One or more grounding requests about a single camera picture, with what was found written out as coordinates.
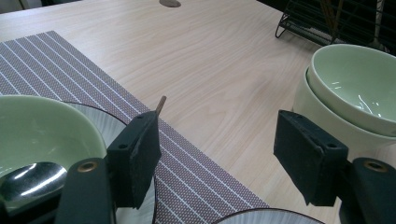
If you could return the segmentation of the black wire cutlery basket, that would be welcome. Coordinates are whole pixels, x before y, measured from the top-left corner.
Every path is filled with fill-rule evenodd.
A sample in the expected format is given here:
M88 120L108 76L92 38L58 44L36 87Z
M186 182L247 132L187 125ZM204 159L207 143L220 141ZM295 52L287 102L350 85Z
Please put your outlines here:
M334 43L322 14L319 0L289 0L278 23L276 37L290 31L321 46L354 44L368 47L374 41L377 0L344 0ZM396 56L396 0L385 0L379 41Z

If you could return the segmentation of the brown wooden chopstick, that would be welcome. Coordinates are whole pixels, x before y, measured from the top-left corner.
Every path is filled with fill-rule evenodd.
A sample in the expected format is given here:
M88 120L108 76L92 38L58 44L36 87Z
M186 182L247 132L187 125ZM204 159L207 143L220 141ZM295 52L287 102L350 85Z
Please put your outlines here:
M157 114L157 116L159 116L163 110L163 106L166 102L167 97L165 95L163 95L159 101L159 103L156 106L155 112Z

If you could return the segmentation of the metal spoon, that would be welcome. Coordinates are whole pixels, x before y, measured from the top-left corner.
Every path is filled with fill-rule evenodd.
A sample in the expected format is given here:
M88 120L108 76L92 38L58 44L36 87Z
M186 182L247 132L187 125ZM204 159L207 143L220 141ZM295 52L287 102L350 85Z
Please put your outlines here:
M36 162L0 177L0 198L7 203L28 203L61 189L67 171L53 162Z
M385 5L385 0L377 0L375 9L375 35L373 44L377 49L381 49L383 45L379 41L379 33L381 29L381 21L383 16L383 8Z

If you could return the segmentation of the grey striped placemat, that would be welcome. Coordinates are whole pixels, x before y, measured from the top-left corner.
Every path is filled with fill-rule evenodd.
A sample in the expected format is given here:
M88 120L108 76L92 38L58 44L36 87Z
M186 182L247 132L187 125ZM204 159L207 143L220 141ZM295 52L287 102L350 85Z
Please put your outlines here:
M147 111L54 31L0 43L0 95L37 95L104 110L123 122ZM164 121L152 224L212 224L265 202Z

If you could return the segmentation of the white ribbed plate dark rim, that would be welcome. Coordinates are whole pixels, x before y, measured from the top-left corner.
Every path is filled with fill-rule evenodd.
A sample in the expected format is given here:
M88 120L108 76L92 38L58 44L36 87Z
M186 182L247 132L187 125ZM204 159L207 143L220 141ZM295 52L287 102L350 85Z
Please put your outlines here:
M230 214L213 224L324 224L312 217L277 208L248 209Z
M93 121L107 147L130 123L92 106L74 104L73 107ZM139 209L116 206L110 177L106 155L75 163L68 171L55 223L152 224L156 215L155 173Z

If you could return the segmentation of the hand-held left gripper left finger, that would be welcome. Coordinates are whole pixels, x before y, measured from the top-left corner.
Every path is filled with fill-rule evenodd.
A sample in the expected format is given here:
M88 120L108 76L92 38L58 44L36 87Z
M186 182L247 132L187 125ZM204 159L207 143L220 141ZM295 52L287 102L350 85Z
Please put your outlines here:
M139 209L162 155L158 114L149 111L134 117L106 152L116 206Z

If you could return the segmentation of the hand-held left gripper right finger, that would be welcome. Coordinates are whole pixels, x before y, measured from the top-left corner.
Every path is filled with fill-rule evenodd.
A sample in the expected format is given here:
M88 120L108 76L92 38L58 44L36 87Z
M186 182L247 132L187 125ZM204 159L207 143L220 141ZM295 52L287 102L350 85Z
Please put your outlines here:
M333 206L335 177L348 148L303 115L279 110L274 155L302 193L306 204Z

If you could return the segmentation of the bundle of brown chopsticks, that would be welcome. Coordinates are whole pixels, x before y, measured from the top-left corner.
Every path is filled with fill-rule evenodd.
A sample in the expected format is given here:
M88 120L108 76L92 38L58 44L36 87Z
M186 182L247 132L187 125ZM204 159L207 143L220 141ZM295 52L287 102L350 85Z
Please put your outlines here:
M335 5L332 0L319 0L322 14L329 29L330 36L332 38L332 43L334 43L339 36L338 25L344 4L344 0L337 1L338 3L337 5Z

